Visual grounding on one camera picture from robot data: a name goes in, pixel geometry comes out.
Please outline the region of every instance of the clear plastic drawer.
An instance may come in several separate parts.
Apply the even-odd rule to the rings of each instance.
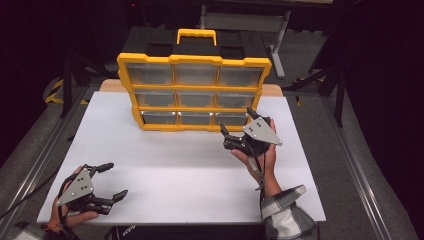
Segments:
[[[262,70],[260,67],[221,67],[218,84],[255,87],[258,85]]]
[[[208,112],[178,112],[180,123],[183,125],[210,125],[212,113]]]
[[[210,64],[176,64],[174,70],[176,84],[212,86],[218,68]]]
[[[214,124],[223,123],[228,126],[244,126],[247,121],[247,113],[215,113]]]
[[[175,106],[174,90],[135,90],[138,105],[141,107],[173,107]]]
[[[214,91],[177,90],[177,104],[181,107],[213,107]]]
[[[216,96],[217,106],[222,108],[246,108],[251,107],[254,92],[218,92]]]
[[[169,64],[127,63],[134,84],[172,84],[172,68]]]
[[[176,124],[175,112],[141,111],[145,124]]]

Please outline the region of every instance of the yellow storage organizer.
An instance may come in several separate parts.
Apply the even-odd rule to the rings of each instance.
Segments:
[[[260,36],[133,27],[118,56],[132,114],[144,130],[241,131],[271,62]]]

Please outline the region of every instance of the white table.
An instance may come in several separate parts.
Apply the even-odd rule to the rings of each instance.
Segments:
[[[63,180],[78,166],[113,162],[93,177],[94,194],[111,198],[128,189],[98,225],[259,223],[257,183],[225,150],[220,133],[160,132],[138,128],[127,93],[96,92],[52,184],[37,222],[47,222]],[[276,176],[283,189],[304,184],[298,204],[316,221],[325,214],[284,97],[263,96],[258,113],[276,121]]]

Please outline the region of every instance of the cable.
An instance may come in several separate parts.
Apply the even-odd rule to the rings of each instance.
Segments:
[[[65,188],[67,188],[67,184],[71,183],[75,178],[78,176],[78,173],[72,174],[71,176],[67,177],[65,181],[63,181],[62,186],[60,187],[59,194],[57,195],[57,198],[59,199],[63,192],[65,191]],[[72,240],[80,240],[80,238],[66,225],[66,217],[68,216],[69,209],[67,209],[65,216],[63,216],[62,212],[62,205],[57,206],[57,211],[59,214],[59,220],[61,225],[61,233],[67,238]]]
[[[264,195],[265,195],[265,186],[264,186],[265,185],[265,183],[264,183],[264,181],[265,181],[265,179],[264,179],[265,178],[265,171],[262,171],[262,167],[261,167],[261,164],[259,163],[259,159],[256,156],[255,151],[253,151],[250,144],[246,142],[246,146],[249,148],[250,153],[252,154],[253,158],[255,159],[256,166],[258,167],[258,170],[259,170],[259,178],[260,178],[260,183],[259,183],[260,186],[258,188],[260,190],[260,193],[259,193],[259,211],[261,212],[261,219],[263,219],[262,200],[264,199]],[[266,152],[264,153],[264,169],[265,169],[265,162],[266,162]]]
[[[26,195],[19,202],[17,202],[15,205],[13,205],[12,207],[10,207],[6,212],[4,212],[0,216],[0,220],[3,219],[4,217],[6,217],[7,214],[9,214],[10,212],[12,212],[13,210],[15,210],[15,208],[17,208],[20,204],[22,204],[28,198],[32,197],[36,192],[38,192],[44,185],[47,184],[47,182],[49,182],[54,177],[54,175],[56,175],[59,172],[59,169],[60,169],[60,165],[59,165],[59,167],[56,168],[56,170],[54,170],[54,172],[44,182],[42,182],[40,184],[40,186],[38,186],[37,188],[35,188],[31,193],[29,193],[28,195]]]

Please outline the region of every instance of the human hand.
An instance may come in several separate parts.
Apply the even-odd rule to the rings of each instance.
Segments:
[[[277,133],[273,119],[270,121],[270,127],[274,133]],[[275,148],[276,145],[271,144],[268,151],[258,157],[259,164],[264,175],[265,197],[273,196],[282,191],[274,174],[275,162],[277,159]],[[260,176],[252,169],[252,166],[249,163],[249,157],[238,149],[231,150],[231,154],[233,154],[247,167],[250,175],[256,180],[256,182],[258,182],[258,184],[260,184]]]
[[[81,170],[82,170],[82,167],[80,166],[75,170],[74,174],[78,174]],[[68,188],[71,182],[72,181],[69,181],[68,183],[66,183],[64,191]],[[56,197],[53,201],[52,213],[50,216],[50,220],[47,223],[46,230],[50,230],[55,233],[60,233],[62,231],[62,228],[60,226],[60,219],[59,219],[59,212],[58,212],[59,210],[58,210],[58,207],[56,206],[57,201],[58,201],[58,198]],[[67,213],[68,213],[68,207],[66,206],[66,204],[64,204],[62,205],[62,216],[66,216]],[[74,216],[69,216],[66,218],[66,226],[69,228],[74,228],[78,226],[79,224],[86,222],[88,220],[97,218],[98,216],[99,214],[94,211],[88,211],[88,212],[79,213]]]

